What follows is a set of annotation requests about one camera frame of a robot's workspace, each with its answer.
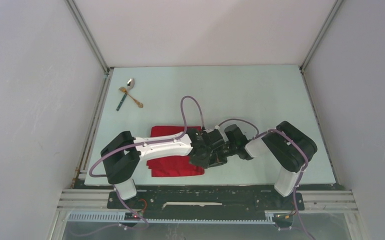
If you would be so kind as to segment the red satin napkin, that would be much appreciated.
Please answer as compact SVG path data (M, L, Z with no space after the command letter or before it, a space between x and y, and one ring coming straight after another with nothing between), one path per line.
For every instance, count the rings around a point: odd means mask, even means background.
M174 135L184 130L183 126L156 125L151 128L150 136ZM205 169L190 163L188 156L167 156L148 160L146 166L154 178L193 177L205 174Z

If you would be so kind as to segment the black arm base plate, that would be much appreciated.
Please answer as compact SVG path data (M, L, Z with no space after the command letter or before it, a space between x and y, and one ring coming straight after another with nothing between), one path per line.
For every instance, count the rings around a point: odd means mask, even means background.
M109 193L108 209L144 210L146 219L258 220L269 212L305 209L301 193L281 196L273 185L140 186L135 197L120 202Z

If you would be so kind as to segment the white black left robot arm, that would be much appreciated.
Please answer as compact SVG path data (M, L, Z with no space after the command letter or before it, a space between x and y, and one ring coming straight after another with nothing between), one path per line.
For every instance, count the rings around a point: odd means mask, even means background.
M133 174L141 162L152 162L158 171L170 172L173 177L189 177L193 169L201 171L224 165L223 149L228 139L219 129L185 130L165 136L134 137L124 131L101 150L98 160L104 166L108 183L126 208L138 204L139 195Z

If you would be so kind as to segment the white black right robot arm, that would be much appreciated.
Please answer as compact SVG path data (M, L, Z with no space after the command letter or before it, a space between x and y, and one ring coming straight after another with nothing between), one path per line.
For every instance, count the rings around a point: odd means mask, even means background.
M271 202L277 209L286 208L292 201L291 193L300 184L309 162L317 153L316 143L288 121L274 129L257 134L251 139L232 124L224 129L227 138L222 156L237 155L243 160L252 160L271 153L281 165Z

